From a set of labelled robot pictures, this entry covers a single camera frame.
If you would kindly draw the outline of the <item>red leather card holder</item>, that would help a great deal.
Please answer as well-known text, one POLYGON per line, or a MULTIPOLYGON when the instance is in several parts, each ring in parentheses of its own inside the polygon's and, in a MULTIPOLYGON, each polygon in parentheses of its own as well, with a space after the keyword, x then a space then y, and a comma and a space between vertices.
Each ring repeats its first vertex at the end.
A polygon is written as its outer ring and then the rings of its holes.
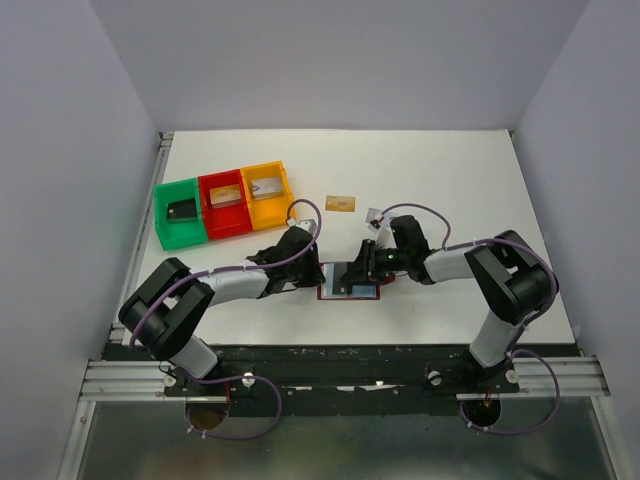
POLYGON ((347 285, 342 281, 342 276, 350 266, 350 262, 327 262, 320 265, 325 282, 317 287, 319 301, 379 300, 380 287, 394 282, 397 277, 395 273, 391 273, 380 283, 366 281, 363 284, 347 285))

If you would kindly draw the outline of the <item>silver VIP card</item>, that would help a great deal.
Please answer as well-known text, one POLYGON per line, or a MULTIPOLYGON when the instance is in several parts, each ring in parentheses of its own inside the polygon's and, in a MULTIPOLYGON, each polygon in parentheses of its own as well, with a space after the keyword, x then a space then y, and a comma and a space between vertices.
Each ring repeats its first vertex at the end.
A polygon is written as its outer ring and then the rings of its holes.
POLYGON ((383 218, 384 215, 381 213, 380 209, 369 208, 366 214, 365 222, 369 225, 373 225, 375 228, 378 228, 383 218))

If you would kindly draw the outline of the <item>gold VIP card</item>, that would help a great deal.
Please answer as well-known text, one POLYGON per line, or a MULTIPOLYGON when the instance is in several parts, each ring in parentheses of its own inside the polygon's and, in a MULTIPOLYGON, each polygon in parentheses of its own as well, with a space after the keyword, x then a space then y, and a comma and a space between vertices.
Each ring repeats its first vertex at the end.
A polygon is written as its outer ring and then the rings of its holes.
POLYGON ((325 200, 325 210, 354 212, 356 210, 356 198, 353 196, 327 195, 325 200))

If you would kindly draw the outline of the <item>dark grey card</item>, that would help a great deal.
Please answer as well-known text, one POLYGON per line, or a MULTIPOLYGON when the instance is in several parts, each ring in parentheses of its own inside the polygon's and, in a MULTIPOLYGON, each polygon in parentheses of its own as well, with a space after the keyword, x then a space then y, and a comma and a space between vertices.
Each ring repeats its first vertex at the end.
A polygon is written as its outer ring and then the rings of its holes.
POLYGON ((344 297, 349 294, 349 287, 342 281, 342 276, 347 269, 348 264, 346 262, 335 262, 326 265, 326 294, 329 297, 344 297))

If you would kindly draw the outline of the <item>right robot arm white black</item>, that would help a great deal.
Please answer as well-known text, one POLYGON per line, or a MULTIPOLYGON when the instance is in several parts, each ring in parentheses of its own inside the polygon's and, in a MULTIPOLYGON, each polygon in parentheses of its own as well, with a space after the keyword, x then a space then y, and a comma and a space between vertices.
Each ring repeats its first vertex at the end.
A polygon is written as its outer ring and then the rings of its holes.
POLYGON ((496 380, 495 367, 505 362, 525 327, 554 303, 559 291, 555 274, 513 230, 440 249, 429 247, 419 222, 411 215, 391 220, 390 230, 395 246, 382 248, 373 240, 363 241, 339 284, 347 289, 381 285, 397 272, 422 285, 475 280, 488 313, 468 347, 471 360, 459 371, 467 389, 485 390, 496 380))

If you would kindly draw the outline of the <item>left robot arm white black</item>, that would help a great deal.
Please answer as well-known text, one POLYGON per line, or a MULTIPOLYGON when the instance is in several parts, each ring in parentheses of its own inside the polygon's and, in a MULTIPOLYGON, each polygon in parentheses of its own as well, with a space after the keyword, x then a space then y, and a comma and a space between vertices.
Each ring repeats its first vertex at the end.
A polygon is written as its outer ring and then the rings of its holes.
POLYGON ((124 302, 119 321, 153 358, 187 373, 201 395, 214 393, 222 380, 215 352, 195 335, 207 309, 235 300, 261 299, 293 288, 313 288, 325 281, 316 234, 309 220, 295 221, 276 245, 241 264, 193 273, 182 261, 163 261, 124 302))

